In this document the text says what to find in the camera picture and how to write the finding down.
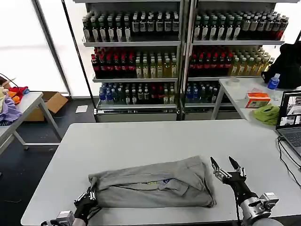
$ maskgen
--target laptop screen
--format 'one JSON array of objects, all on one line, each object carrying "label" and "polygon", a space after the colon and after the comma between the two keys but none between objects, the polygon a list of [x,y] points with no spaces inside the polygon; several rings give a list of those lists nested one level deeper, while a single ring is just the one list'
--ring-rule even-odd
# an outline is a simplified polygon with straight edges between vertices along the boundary
[{"label": "laptop screen", "polygon": [[283,92],[276,128],[301,127],[301,91]]}]

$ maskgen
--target folded gray cloth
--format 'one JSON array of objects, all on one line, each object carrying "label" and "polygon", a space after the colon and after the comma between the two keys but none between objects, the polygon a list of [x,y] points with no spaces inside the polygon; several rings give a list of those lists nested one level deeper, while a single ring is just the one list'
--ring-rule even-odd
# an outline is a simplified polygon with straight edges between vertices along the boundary
[{"label": "folded gray cloth", "polygon": [[212,207],[208,167],[199,156],[89,175],[100,207]]}]

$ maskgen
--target laptop keyboard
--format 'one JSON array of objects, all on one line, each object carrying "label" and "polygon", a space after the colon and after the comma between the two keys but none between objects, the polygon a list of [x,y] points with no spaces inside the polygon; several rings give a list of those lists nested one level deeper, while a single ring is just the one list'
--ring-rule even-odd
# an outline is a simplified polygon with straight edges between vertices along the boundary
[{"label": "laptop keyboard", "polygon": [[295,147],[301,147],[301,132],[300,133],[287,133],[285,137],[292,143]]}]

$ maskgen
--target small white table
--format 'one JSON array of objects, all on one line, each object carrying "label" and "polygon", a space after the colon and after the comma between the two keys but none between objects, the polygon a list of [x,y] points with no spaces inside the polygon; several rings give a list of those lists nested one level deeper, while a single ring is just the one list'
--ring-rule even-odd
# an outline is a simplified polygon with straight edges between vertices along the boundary
[{"label": "small white table", "polygon": [[[252,116],[252,111],[255,108],[245,108],[246,102],[243,101],[243,99],[246,97],[247,92],[250,92],[252,89],[256,88],[259,89],[263,92],[268,93],[268,88],[267,84],[264,83],[262,77],[258,78],[238,78],[240,80],[238,86],[230,86],[228,85],[229,79],[219,79],[219,83],[221,85],[220,91],[217,95],[216,102],[214,105],[214,109],[211,115],[211,119],[215,120],[216,116],[218,114],[221,102],[222,102],[222,97],[224,94],[227,95],[233,106],[235,107],[236,111],[239,113],[240,117],[242,119],[246,119],[252,123],[261,125],[263,127],[267,128],[275,128],[275,126],[268,126],[257,119],[255,119]],[[281,105],[281,99],[282,99],[282,94],[283,94],[283,89],[277,89],[275,91],[275,96],[277,97],[277,101],[274,99],[271,99],[270,103],[276,106]]]},{"label": "small white table", "polygon": [[[73,200],[86,191],[91,173],[178,161],[196,155],[208,163],[211,174],[210,156],[228,171],[233,171],[228,156],[233,157],[245,167],[246,183],[251,191],[258,195],[274,192],[279,197],[272,217],[301,215],[300,188],[279,160],[276,138],[274,131],[242,119],[72,124],[21,224],[38,226],[56,218],[60,211],[74,211]],[[285,155],[283,158],[300,181],[298,168]],[[232,189],[213,174],[212,177],[217,201],[213,208],[105,208],[89,225],[174,225],[236,220]]]},{"label": "small white table", "polygon": [[59,145],[60,143],[26,143],[20,135],[16,132],[16,129],[21,125],[21,123],[27,118],[27,116],[32,112],[37,106],[43,112],[45,118],[47,119],[49,125],[53,129],[56,137],[59,141],[62,140],[62,136],[58,131],[57,124],[52,118],[46,104],[42,99],[42,92],[30,92],[23,96],[21,102],[16,106],[16,108],[22,112],[22,116],[13,122],[10,126],[0,126],[0,154],[7,148],[7,146],[17,138],[25,149],[28,146],[38,146],[38,145]]}]

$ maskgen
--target green cloth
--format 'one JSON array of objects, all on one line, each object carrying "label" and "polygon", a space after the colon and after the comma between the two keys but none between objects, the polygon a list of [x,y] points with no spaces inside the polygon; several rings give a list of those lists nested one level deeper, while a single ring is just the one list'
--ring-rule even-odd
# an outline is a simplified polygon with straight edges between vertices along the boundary
[{"label": "green cloth", "polygon": [[268,104],[253,111],[253,115],[259,121],[267,125],[276,125],[280,107]]}]

